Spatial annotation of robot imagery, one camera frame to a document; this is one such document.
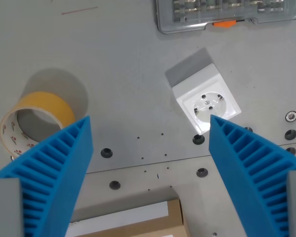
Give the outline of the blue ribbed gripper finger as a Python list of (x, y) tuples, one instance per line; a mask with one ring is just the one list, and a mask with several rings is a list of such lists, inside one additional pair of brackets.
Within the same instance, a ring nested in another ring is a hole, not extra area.
[(249, 237), (288, 237), (287, 176), (296, 156), (221, 117), (210, 117), (209, 151)]
[(86, 116), (0, 170), (0, 179), (20, 181), (26, 237), (65, 236), (92, 155)]

